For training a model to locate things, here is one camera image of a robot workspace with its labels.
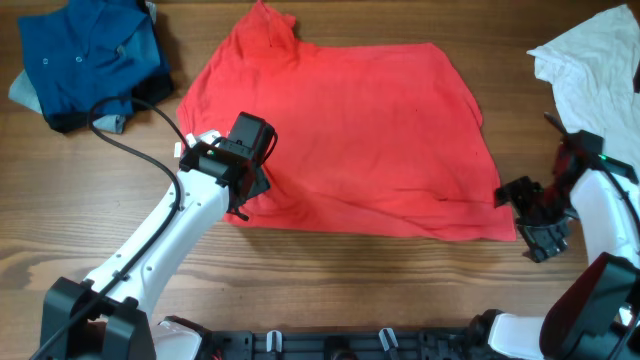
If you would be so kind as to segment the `red t-shirt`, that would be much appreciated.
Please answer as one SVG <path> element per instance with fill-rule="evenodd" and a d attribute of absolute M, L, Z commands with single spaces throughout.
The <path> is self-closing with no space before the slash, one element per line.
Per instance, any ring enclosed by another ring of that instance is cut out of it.
<path fill-rule="evenodd" d="M 295 23 L 257 2 L 177 109 L 187 134 L 229 134 L 244 112 L 275 128 L 271 187 L 246 203 L 248 226 L 515 239 L 512 212 L 494 204 L 500 179 L 480 108 L 443 51 L 321 47 Z"/>

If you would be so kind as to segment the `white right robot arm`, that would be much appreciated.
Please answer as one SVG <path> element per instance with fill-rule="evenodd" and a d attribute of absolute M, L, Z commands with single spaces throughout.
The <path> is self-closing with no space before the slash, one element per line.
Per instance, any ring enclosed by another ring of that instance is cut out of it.
<path fill-rule="evenodd" d="M 543 317 L 489 310 L 473 319 L 466 358 L 636 359 L 639 356 L 639 180 L 633 167 L 603 154 L 602 137 L 563 136 L 547 187 L 521 177 L 497 188 L 511 205 L 536 263 L 567 248 L 579 221 L 589 265 Z"/>

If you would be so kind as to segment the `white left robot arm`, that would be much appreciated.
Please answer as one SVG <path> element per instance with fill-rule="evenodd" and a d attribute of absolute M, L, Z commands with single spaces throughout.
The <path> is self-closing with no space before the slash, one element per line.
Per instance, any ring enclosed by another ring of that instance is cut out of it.
<path fill-rule="evenodd" d="M 275 143 L 218 138 L 183 153 L 171 185 L 130 238 L 81 282 L 59 278 L 45 296 L 36 359 L 193 359 L 203 337 L 151 317 L 168 281 L 216 222 L 265 192 Z"/>

